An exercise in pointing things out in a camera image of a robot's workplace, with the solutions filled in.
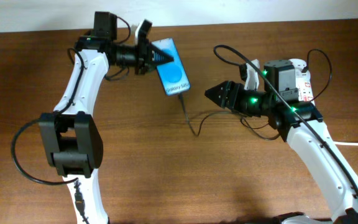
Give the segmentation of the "blue screen Galaxy smartphone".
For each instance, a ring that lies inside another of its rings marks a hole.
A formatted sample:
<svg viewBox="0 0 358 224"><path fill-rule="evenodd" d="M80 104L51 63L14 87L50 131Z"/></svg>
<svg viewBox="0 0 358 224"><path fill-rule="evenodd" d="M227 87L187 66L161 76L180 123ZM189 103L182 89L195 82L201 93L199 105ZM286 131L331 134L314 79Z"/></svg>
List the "blue screen Galaxy smartphone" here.
<svg viewBox="0 0 358 224"><path fill-rule="evenodd" d="M157 66L163 89L167 96L177 95L188 91L191 87L181 62L176 45L172 38L156 40L152 42L160 50L173 57L173 61Z"/></svg>

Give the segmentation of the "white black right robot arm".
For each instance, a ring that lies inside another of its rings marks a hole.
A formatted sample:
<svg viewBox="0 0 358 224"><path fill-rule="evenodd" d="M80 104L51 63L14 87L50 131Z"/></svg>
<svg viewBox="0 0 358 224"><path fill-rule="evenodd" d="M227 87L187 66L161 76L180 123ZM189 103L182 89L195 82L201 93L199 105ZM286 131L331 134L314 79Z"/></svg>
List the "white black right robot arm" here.
<svg viewBox="0 0 358 224"><path fill-rule="evenodd" d="M205 91L222 108L246 116L266 116L268 124L298 154L321 190L333 223L358 223L358 176L336 147L311 101L299 98L296 79L301 61L272 60L264 64L263 92L255 86L225 81Z"/></svg>

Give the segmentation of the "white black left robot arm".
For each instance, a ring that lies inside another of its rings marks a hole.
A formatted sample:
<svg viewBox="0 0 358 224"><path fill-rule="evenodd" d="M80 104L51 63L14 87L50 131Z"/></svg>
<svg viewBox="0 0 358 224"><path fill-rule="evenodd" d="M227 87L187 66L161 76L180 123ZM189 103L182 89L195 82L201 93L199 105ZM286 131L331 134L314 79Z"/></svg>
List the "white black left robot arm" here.
<svg viewBox="0 0 358 224"><path fill-rule="evenodd" d="M73 71L67 88L51 113L40 116L40 133L48 164L56 168L71 194L78 223L109 223L103 207L98 173L103 141L93 120L101 82L110 66L133 67L143 75L173 57L151 43L152 23L136 28L134 45L117 42L118 16L96 12L94 26L75 42Z"/></svg>

